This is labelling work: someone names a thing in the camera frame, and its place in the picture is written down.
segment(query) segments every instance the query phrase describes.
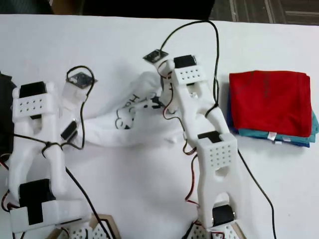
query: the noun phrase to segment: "table surface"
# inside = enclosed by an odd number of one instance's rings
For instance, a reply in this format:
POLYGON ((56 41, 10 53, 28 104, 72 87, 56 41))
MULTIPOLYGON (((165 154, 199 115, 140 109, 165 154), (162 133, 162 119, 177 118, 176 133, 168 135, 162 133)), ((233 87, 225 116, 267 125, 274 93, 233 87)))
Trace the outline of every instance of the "table surface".
MULTIPOLYGON (((62 89, 66 71, 87 65, 99 79, 84 110, 95 114, 108 99, 143 71, 155 71, 142 57, 159 48, 176 27, 176 19, 134 19, 95 16, 0 15, 0 70, 19 84, 54 81, 62 89)), ((216 22, 220 35, 218 78, 225 111, 228 74, 252 70, 305 72, 311 78, 312 107, 319 114, 319 27, 216 22)), ((200 56, 207 74, 213 70, 216 46, 208 24, 175 34, 165 51, 171 57, 200 56)), ((278 238, 317 236, 319 147, 273 145, 267 140, 237 136, 249 167, 275 207, 278 238)), ((174 145, 102 148, 87 144, 66 154, 66 163, 100 213, 114 217, 121 236, 181 238, 196 208, 183 201, 191 176, 191 157, 174 145)), ((37 160, 35 167, 45 167, 37 160)), ((245 207, 242 220, 254 239, 272 238, 271 210, 240 164, 245 207)), ((0 169, 0 194, 7 172, 0 169)), ((81 193, 70 182, 70 191, 81 193)), ((9 215, 0 212, 1 238, 10 238, 9 215)), ((43 238, 44 230, 26 238, 43 238)))

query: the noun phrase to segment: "folded cloth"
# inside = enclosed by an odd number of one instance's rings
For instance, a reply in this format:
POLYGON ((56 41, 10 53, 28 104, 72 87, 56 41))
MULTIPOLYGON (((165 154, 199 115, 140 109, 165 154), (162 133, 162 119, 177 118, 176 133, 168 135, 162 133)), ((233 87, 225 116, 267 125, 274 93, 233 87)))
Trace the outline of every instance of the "folded cloth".
POLYGON ((235 128, 310 136, 310 78, 305 73, 252 71, 229 74, 229 82, 235 128))
MULTIPOLYGON (((227 104, 227 125, 228 127, 237 134, 240 134, 241 136, 248 136, 253 138, 261 138, 261 139, 267 139, 269 132, 265 131, 259 131, 259 130, 252 130, 252 129, 246 129, 246 128, 240 128, 236 129, 234 127, 233 118, 231 114, 231 100, 230 100, 230 94, 228 95, 228 104, 227 104)), ((297 146, 303 146, 303 147, 310 147, 310 142, 316 141, 316 134, 319 132, 319 123, 317 120, 317 117, 315 113, 312 111, 312 133, 309 137, 297 137, 297 136, 289 136, 289 135, 283 135, 283 134, 277 134, 275 137, 275 140, 278 141, 284 141, 293 145, 297 146)))
MULTIPOLYGON (((298 136, 291 136, 291 135, 284 135, 284 134, 277 134, 275 140, 279 141, 287 141, 287 142, 299 142, 299 143, 315 143, 316 141, 316 134, 319 131, 319 124, 317 117, 314 112, 312 112, 312 131, 309 137, 298 137, 298 136)), ((267 138, 268 132, 259 131, 259 130, 251 130, 247 128, 240 128, 238 129, 239 134, 242 136, 256 136, 261 138, 267 138)))

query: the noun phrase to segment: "perforated plastic block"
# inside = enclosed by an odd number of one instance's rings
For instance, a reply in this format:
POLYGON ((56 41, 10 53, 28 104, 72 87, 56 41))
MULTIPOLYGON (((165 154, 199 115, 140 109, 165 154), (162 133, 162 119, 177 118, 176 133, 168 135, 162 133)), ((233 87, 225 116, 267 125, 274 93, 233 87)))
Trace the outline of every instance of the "perforated plastic block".
POLYGON ((175 85, 187 85, 207 80, 203 68, 198 65, 175 69, 171 78, 175 85))

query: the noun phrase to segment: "white cloth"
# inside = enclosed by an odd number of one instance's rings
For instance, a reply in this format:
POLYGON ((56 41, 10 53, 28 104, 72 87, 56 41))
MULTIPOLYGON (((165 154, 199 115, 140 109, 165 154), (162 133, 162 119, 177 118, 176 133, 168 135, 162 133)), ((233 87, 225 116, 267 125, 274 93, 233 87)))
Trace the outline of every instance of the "white cloth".
POLYGON ((100 115, 84 120, 86 140, 100 146, 131 146, 182 139, 178 120, 165 120, 159 75, 144 72, 100 115))

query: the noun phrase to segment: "brown wire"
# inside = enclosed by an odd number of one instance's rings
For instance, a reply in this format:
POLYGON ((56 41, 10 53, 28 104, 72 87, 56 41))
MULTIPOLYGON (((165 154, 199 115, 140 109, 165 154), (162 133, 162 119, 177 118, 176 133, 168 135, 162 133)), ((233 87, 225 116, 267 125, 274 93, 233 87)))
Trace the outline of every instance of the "brown wire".
POLYGON ((194 187, 195 187, 195 172, 194 172, 194 160, 195 158, 197 158, 197 154, 193 157, 192 161, 191 161, 191 187, 190 187, 190 191, 187 194, 187 196, 185 197, 185 201, 189 202, 189 203, 193 203, 199 206, 199 204, 197 202, 194 202, 192 200, 189 200, 190 196, 192 195, 193 191, 194 191, 194 187))
POLYGON ((171 102, 173 101, 173 98, 174 98, 174 90, 173 90, 173 85, 172 85, 172 83, 170 83, 170 90, 171 90, 171 99, 170 99, 169 103, 165 106, 165 108, 164 108, 164 110, 163 110, 163 117, 164 117, 166 120, 178 119, 178 121, 180 122, 181 127, 183 128, 183 131, 185 131, 184 125, 183 125, 183 123, 182 123, 180 117, 177 117, 177 116, 173 116, 173 117, 170 117, 170 118, 167 118, 167 117, 166 117, 166 111, 167 111, 169 105, 171 104, 171 102))

